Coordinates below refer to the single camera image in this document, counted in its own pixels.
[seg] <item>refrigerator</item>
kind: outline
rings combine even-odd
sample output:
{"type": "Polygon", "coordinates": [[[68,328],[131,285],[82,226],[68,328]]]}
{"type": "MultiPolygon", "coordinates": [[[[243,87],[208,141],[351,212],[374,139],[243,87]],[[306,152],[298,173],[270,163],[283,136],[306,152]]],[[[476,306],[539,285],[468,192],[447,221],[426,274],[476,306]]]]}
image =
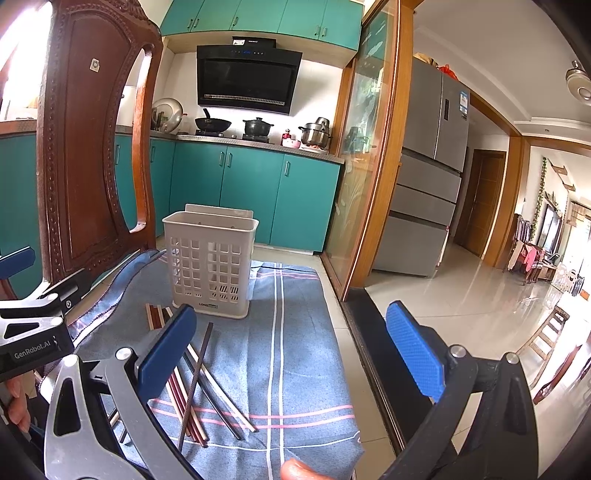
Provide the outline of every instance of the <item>refrigerator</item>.
{"type": "Polygon", "coordinates": [[[374,269],[435,273],[460,190],[469,105],[468,87],[413,58],[402,166],[374,269]]]}

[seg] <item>kitchen countertop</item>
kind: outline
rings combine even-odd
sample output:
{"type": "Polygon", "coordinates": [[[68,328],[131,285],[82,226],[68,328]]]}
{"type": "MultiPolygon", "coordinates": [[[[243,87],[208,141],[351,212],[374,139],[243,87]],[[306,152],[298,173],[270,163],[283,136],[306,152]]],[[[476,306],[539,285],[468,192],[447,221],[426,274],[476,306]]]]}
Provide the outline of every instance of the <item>kitchen countertop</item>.
{"type": "MultiPolygon", "coordinates": [[[[0,122],[0,138],[11,137],[14,135],[34,134],[37,132],[37,120],[14,120],[10,122],[0,122]]],[[[117,125],[115,133],[123,135],[131,135],[132,127],[127,125],[117,125]]],[[[331,163],[342,165],[345,161],[342,158],[328,155],[324,152],[311,152],[308,150],[301,150],[299,148],[282,147],[281,145],[274,145],[269,143],[250,142],[247,140],[240,140],[238,138],[222,138],[222,137],[197,137],[195,135],[173,135],[163,132],[150,131],[150,137],[164,138],[166,140],[180,140],[185,142],[203,142],[203,143],[219,143],[223,145],[235,145],[237,147],[260,148],[262,150],[272,150],[291,155],[299,155],[300,157],[313,158],[315,160],[323,160],[331,163]]]]}
{"type": "Polygon", "coordinates": [[[222,145],[234,145],[236,147],[251,147],[260,148],[261,150],[272,150],[275,152],[288,153],[291,155],[298,155],[300,157],[313,158],[315,160],[329,161],[331,163],[338,163],[342,165],[345,161],[342,158],[328,155],[321,152],[311,152],[299,148],[282,147],[281,145],[274,145],[271,143],[250,142],[248,140],[240,140],[238,138],[224,138],[224,137],[197,137],[195,135],[178,135],[178,140],[185,142],[203,142],[203,143],[219,143],[222,145]]]}
{"type": "MultiPolygon", "coordinates": [[[[37,120],[13,120],[9,122],[0,122],[0,138],[34,133],[37,133],[37,120]]],[[[115,133],[131,135],[132,127],[127,125],[117,125],[115,127],[115,133]]],[[[167,140],[177,139],[176,135],[155,132],[153,130],[150,130],[150,136],[154,138],[165,138],[167,140]]]]}

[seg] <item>teal cabinet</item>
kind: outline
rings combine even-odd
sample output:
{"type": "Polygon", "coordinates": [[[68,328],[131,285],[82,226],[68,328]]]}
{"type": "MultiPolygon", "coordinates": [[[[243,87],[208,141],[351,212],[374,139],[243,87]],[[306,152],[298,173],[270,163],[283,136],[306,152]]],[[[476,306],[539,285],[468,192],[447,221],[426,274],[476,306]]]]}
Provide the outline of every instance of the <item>teal cabinet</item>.
{"type": "Polygon", "coordinates": [[[191,31],[230,30],[239,4],[240,0],[205,0],[191,31]]]}
{"type": "Polygon", "coordinates": [[[277,32],[287,0],[242,0],[231,30],[277,32]]]}
{"type": "Polygon", "coordinates": [[[36,257],[32,267],[10,278],[20,299],[31,294],[42,278],[36,144],[35,135],[0,140],[0,255],[31,247],[36,257]]]}
{"type": "Polygon", "coordinates": [[[170,213],[174,146],[174,141],[156,138],[150,140],[150,177],[156,211],[156,236],[164,233],[162,219],[170,213]]]}
{"type": "Polygon", "coordinates": [[[350,0],[328,0],[320,40],[357,50],[362,17],[362,4],[350,0]]]}
{"type": "Polygon", "coordinates": [[[174,35],[188,33],[193,28],[204,0],[174,0],[160,26],[160,33],[174,35]]]}
{"type": "Polygon", "coordinates": [[[275,215],[283,154],[228,147],[220,206],[252,210],[259,220],[255,242],[268,244],[275,215]]]}
{"type": "Polygon", "coordinates": [[[339,165],[285,155],[271,245],[321,252],[339,178],[339,165]]]}
{"type": "Polygon", "coordinates": [[[326,0],[287,0],[278,33],[318,40],[325,9],[326,0]]]}
{"type": "Polygon", "coordinates": [[[131,167],[131,136],[115,135],[115,183],[119,205],[129,230],[138,223],[135,204],[134,172],[131,167]]]}
{"type": "Polygon", "coordinates": [[[226,145],[178,142],[174,152],[170,212],[195,203],[219,207],[226,145]]]}

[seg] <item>black pot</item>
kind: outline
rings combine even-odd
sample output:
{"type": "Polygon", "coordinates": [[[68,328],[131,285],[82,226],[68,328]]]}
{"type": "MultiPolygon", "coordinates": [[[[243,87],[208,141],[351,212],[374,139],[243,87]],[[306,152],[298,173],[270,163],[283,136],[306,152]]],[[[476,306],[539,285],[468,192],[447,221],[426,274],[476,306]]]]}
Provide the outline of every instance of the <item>black pot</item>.
{"type": "Polygon", "coordinates": [[[222,133],[232,125],[232,122],[229,122],[228,120],[211,118],[206,108],[203,109],[203,112],[205,112],[205,118],[195,119],[195,125],[197,125],[197,128],[202,132],[222,133]]]}
{"type": "Polygon", "coordinates": [[[260,116],[256,120],[243,120],[244,133],[246,135],[254,135],[255,137],[266,137],[273,125],[264,122],[260,116]]]}

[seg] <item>vine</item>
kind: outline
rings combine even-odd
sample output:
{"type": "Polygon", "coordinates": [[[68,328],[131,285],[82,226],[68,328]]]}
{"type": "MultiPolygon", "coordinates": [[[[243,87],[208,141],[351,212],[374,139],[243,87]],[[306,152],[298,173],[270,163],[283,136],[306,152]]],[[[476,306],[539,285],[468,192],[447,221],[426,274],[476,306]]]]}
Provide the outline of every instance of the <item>vine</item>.
{"type": "Polygon", "coordinates": [[[534,241],[535,232],[538,228],[538,220],[540,220],[540,212],[542,211],[542,204],[544,200],[544,192],[546,187],[546,171],[548,170],[548,159],[542,157],[542,175],[540,177],[540,190],[538,191],[538,202],[535,204],[534,221],[531,222],[530,242],[534,241]]]}

